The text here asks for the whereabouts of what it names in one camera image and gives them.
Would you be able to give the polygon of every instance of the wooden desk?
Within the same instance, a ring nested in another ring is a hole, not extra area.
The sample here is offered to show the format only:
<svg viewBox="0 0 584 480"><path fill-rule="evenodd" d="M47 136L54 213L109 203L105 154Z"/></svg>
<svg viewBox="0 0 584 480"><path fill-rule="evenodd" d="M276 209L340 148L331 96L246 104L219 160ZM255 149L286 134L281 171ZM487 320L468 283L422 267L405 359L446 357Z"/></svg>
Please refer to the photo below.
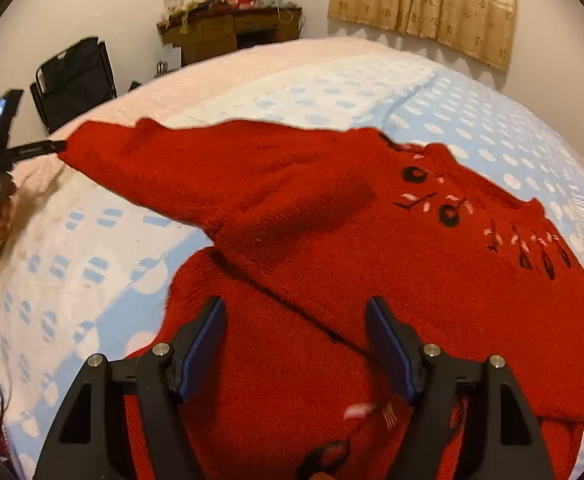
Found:
<svg viewBox="0 0 584 480"><path fill-rule="evenodd" d="M294 8L235 9L224 7L191 14L188 33L180 20L157 24L163 44L181 47L181 66L222 56L255 44L297 40L302 10Z"/></svg>

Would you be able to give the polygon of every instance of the metal screw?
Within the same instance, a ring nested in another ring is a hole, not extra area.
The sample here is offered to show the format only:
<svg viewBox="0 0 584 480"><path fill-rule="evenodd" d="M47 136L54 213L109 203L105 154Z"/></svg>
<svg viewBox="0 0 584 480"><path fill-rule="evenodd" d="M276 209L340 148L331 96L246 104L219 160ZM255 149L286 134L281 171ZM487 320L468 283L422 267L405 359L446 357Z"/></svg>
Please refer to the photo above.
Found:
<svg viewBox="0 0 584 480"><path fill-rule="evenodd" d="M436 357L437 355L441 355L441 347L434 343L428 343L423 347L423 352L430 357Z"/></svg>
<svg viewBox="0 0 584 480"><path fill-rule="evenodd" d="M505 366L505 359L500 355L493 355L490 357L490 364L495 368L503 368Z"/></svg>
<svg viewBox="0 0 584 480"><path fill-rule="evenodd" d="M170 345L168 343L157 343L152 347L152 353L154 355L163 356L170 351Z"/></svg>
<svg viewBox="0 0 584 480"><path fill-rule="evenodd" d="M96 368L97 366L101 365L103 362L103 356L101 354L92 354L88 357L88 366L92 368Z"/></svg>

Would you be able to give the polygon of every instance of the desk drawer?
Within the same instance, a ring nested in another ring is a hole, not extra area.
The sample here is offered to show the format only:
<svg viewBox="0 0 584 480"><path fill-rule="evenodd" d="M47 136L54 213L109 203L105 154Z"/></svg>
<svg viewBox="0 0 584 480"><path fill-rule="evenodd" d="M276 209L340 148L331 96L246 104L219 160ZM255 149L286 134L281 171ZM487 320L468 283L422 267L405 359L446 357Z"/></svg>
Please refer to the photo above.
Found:
<svg viewBox="0 0 584 480"><path fill-rule="evenodd" d="M278 27L278 14L251 14L238 16L234 19L234 28L237 34L253 30L268 30Z"/></svg>
<svg viewBox="0 0 584 480"><path fill-rule="evenodd" d="M188 23L188 33L181 34L180 27L173 27L166 30L162 35L161 38L163 40L163 44L173 44L173 46L183 46L189 43L200 43L202 41L201 38L201 24L194 22Z"/></svg>
<svg viewBox="0 0 584 480"><path fill-rule="evenodd" d="M203 41L216 40L224 36L234 34L234 18L232 16L219 16L201 20L201 33Z"/></svg>
<svg viewBox="0 0 584 480"><path fill-rule="evenodd" d="M298 39L298 26L301 14L295 10L292 14L286 11L285 14L281 13L281 24L277 28L276 40L281 41L291 41Z"/></svg>
<svg viewBox="0 0 584 480"><path fill-rule="evenodd" d="M229 54L235 50L236 36L234 35L223 36L216 38L216 40L203 41L202 43L191 43L181 49L181 66Z"/></svg>

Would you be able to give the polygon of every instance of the black folding chair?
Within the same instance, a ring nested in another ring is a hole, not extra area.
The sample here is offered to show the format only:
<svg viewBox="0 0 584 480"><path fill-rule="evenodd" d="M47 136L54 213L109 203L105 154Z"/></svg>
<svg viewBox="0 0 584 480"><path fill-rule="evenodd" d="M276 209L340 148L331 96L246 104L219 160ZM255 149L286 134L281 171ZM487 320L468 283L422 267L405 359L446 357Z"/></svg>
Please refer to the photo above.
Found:
<svg viewBox="0 0 584 480"><path fill-rule="evenodd" d="M48 134L114 99L117 89L105 42L84 38L48 59L38 68L30 92Z"/></svg>

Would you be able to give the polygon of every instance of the curtain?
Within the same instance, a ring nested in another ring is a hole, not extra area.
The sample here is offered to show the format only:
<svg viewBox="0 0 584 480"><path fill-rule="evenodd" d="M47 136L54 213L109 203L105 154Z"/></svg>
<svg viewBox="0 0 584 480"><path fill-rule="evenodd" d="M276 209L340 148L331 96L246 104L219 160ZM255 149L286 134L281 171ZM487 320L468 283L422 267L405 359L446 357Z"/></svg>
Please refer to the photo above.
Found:
<svg viewBox="0 0 584 480"><path fill-rule="evenodd" d="M330 0L328 17L431 38L507 71L515 0Z"/></svg>

